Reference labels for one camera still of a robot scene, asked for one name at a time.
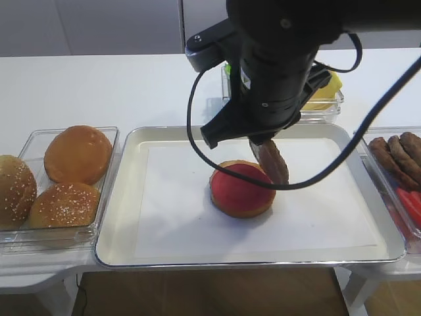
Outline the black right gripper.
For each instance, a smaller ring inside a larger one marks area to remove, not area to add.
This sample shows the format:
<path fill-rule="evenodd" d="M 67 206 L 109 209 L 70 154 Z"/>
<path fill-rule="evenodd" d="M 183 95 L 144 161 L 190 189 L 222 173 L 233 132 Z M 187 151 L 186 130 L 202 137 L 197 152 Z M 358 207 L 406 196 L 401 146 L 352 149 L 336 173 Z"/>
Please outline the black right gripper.
<path fill-rule="evenodd" d="M 231 99 L 201 128 L 207 145 L 248 137 L 258 163 L 263 163 L 263 145 L 278 132 L 301 118 L 300 111 L 331 74 L 313 64 L 317 50 L 295 55 L 290 48 L 266 51 L 232 33 L 216 41 L 231 65 Z"/>

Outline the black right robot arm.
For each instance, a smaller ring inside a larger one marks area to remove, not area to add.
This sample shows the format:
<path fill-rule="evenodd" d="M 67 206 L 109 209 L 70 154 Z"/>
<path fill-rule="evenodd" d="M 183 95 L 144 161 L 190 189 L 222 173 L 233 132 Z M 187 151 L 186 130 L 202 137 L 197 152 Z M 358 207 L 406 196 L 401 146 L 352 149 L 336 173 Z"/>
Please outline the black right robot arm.
<path fill-rule="evenodd" d="M 201 129 L 210 148 L 244 136 L 262 143 L 299 120 L 321 70 L 321 45 L 341 34 L 416 30 L 419 1 L 228 1 L 228 18 L 188 41 L 196 69 L 231 67 L 231 99 Z"/>

